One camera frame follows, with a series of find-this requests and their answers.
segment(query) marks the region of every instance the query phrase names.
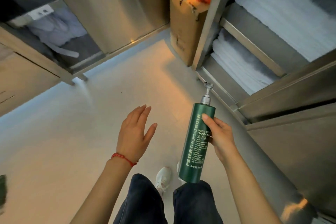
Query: shoe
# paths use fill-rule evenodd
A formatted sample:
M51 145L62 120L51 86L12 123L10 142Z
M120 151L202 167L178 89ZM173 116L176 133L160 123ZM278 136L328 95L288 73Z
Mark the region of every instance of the shoe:
M155 188L160 193L160 196L163 197L163 193L166 192L169 187L172 177L172 171L170 167L163 167L156 175Z
M177 175L179 175L179 171L180 171L180 162L177 163ZM181 181L182 185L187 183L186 181L182 180L181 178L179 178L179 176L177 176L178 179Z

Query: red string bracelet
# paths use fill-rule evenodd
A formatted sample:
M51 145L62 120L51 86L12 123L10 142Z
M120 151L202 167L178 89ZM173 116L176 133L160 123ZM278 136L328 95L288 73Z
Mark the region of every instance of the red string bracelet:
M124 160L127 160L129 162L129 164L131 165L131 167L135 166L137 164L137 162L139 162L139 161L137 161L137 162L133 163L128 158L126 158L124 155L121 155L121 154L119 154L117 152L114 153L111 158L113 158L113 157L119 157L119 158L123 158Z

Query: dark jeans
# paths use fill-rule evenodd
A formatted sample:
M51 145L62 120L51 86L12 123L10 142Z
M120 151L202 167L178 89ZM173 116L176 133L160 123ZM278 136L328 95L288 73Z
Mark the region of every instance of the dark jeans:
M173 194L174 224L223 224L216 209L210 185L204 181L186 183ZM128 195L113 224L167 224L163 201L151 183L141 175L133 175Z

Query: silver pump head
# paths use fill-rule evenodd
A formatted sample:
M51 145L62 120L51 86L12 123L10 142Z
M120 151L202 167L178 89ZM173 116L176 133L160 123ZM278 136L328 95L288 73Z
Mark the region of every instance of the silver pump head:
M210 98L209 93L210 93L210 90L213 88L213 84L204 82L204 87L207 89L207 92L205 93L204 96L202 96L201 104L210 105L211 98Z

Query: green bottle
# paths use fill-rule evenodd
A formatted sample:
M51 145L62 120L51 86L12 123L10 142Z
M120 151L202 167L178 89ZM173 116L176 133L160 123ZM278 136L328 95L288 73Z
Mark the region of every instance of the green bottle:
M210 136L210 129L203 122L202 114L205 113L213 118L216 110L215 107L210 106L211 98L209 92L213 84L205 82L204 86L207 89L206 94L202 97L201 102L194 103L192 108L178 172L180 179L191 183L200 181Z

